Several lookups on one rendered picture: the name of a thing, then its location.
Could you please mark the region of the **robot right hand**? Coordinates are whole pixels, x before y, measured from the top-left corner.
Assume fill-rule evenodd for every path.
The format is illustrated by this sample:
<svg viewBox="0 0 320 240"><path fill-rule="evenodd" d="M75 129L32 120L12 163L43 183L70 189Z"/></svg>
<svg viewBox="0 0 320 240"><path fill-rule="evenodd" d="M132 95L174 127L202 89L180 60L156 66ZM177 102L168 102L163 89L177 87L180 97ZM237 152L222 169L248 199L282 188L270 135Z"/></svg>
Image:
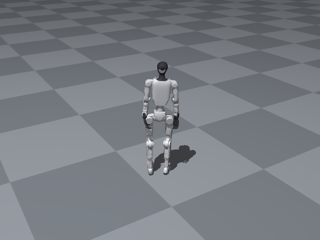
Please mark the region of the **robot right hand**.
<svg viewBox="0 0 320 240"><path fill-rule="evenodd" d="M179 127L179 113L177 114L177 117L173 115L173 128L172 129L177 129Z"/></svg>

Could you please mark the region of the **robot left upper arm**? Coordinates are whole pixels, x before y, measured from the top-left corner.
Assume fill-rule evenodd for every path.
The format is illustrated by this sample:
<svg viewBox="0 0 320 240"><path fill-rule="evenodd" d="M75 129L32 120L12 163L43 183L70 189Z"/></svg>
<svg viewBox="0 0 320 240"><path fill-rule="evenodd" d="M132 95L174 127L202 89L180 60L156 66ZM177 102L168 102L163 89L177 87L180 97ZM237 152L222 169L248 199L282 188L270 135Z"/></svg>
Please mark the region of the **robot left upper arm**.
<svg viewBox="0 0 320 240"><path fill-rule="evenodd" d="M151 86L152 86L152 83L153 83L153 79L147 79L145 81L145 85L144 85L144 101L145 102L150 102L151 100L151 97L149 96L150 95L150 90L151 90Z"/></svg>

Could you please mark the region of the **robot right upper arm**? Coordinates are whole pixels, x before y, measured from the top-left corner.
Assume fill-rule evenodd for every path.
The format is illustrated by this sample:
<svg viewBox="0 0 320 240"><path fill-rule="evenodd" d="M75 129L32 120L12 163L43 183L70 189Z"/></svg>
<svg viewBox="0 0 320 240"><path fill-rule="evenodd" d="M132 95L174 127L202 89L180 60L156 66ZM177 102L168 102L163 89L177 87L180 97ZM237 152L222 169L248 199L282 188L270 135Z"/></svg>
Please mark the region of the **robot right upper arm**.
<svg viewBox="0 0 320 240"><path fill-rule="evenodd" d="M179 95L179 88L178 88L178 83L176 80L170 80L171 81L171 87L172 87L172 93L173 97L171 98L171 101L173 103L177 103L179 101L178 95Z"/></svg>

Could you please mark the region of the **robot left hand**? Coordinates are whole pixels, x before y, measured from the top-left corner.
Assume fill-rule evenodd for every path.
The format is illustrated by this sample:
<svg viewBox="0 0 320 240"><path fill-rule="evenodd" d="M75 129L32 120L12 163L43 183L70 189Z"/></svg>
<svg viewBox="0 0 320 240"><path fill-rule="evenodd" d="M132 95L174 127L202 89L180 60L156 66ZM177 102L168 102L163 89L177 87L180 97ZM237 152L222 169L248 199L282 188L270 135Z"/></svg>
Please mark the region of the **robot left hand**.
<svg viewBox="0 0 320 240"><path fill-rule="evenodd" d="M143 120L144 120L145 126L146 126L148 129L151 129L151 127L149 127L150 124L147 124L147 121L146 121L146 118L147 118L146 113L143 113L142 115L143 115L142 118L143 118ZM148 126L148 125L149 125L149 126Z"/></svg>

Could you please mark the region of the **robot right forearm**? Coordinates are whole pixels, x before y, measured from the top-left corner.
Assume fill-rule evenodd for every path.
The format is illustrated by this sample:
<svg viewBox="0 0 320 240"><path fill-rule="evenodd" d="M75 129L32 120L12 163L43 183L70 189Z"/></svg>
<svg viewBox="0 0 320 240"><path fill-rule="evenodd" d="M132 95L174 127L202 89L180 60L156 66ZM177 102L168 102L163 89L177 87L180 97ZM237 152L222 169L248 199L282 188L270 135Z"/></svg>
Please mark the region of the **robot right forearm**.
<svg viewBox="0 0 320 240"><path fill-rule="evenodd" d="M179 98L178 98L179 99ZM173 112L174 112L174 116L177 117L177 114L179 113L179 100L178 102L174 102L173 103ZM180 113L179 113L180 115Z"/></svg>

